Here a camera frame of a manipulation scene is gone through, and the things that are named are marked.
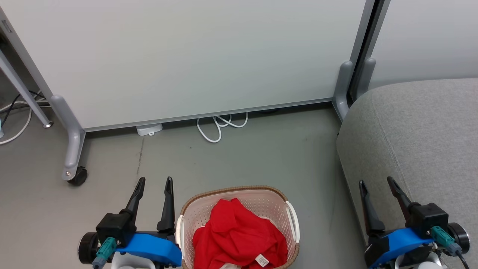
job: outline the gray sofa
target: gray sofa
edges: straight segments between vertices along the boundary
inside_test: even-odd
[[[387,229],[404,227],[387,176],[412,201],[436,203],[461,224],[478,268],[478,78],[406,82],[362,95],[348,111],[337,151],[365,235],[359,180]],[[444,263],[461,269],[458,258]]]

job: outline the white partition panel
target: white partition panel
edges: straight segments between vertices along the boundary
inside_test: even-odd
[[[371,57],[369,89],[478,77],[478,1],[391,0]]]
[[[365,0],[1,0],[83,128],[330,99]]]

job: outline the basket handle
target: basket handle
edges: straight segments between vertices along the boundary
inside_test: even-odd
[[[176,223],[176,244],[178,244],[181,250],[183,249],[183,245],[184,245],[183,233],[184,233],[183,215],[180,215]]]
[[[300,228],[299,228],[299,219],[295,213],[294,207],[289,201],[285,201],[287,214],[289,215],[289,221],[291,223],[291,229],[295,233],[294,239],[296,243],[299,243],[300,240]]]

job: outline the gray metal support leg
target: gray metal support leg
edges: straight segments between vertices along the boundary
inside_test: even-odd
[[[63,169],[62,178],[70,180],[75,177],[76,169],[78,168],[81,149],[85,141],[85,131],[81,128],[80,123],[63,97],[58,95],[52,96],[50,104],[68,131],[68,148],[66,149],[65,168]]]
[[[23,81],[18,76],[17,72],[13,69],[10,62],[7,60],[5,55],[2,51],[0,51],[0,68],[8,77],[10,82],[13,86],[17,89],[17,91],[22,95],[25,101],[28,103],[30,108],[33,110],[35,115],[40,119],[43,123],[43,128],[48,128],[53,125],[53,122],[50,121],[45,113],[40,109],[40,106],[37,104],[31,93],[28,91],[27,87],[23,83]]]
[[[347,90],[352,79],[353,63],[351,61],[344,62],[340,65],[338,72],[337,83],[335,84],[334,97],[332,98],[332,104],[337,112],[340,121],[344,120],[348,111],[347,104]]]
[[[357,99],[369,90],[370,80],[377,61],[374,58],[368,58],[364,61],[363,70],[357,85]]]

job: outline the robotic arm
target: robotic arm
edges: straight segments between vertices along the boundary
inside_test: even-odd
[[[367,267],[440,269],[440,254],[443,252],[458,256],[469,269],[462,256],[470,248],[466,231],[459,224],[448,223],[448,214],[436,204],[411,202],[392,177],[388,177],[387,181],[402,209],[405,228],[385,230],[370,201],[367,186],[360,181],[365,228],[369,236],[369,245],[365,250]]]
[[[164,189],[164,206],[157,230],[136,231],[136,214],[143,197],[146,179],[141,178],[131,198],[118,214],[108,213],[86,233],[78,245],[78,258],[93,269],[102,269],[107,262],[112,268],[123,266],[163,269],[181,266],[181,250],[175,242],[173,179],[168,177]]]

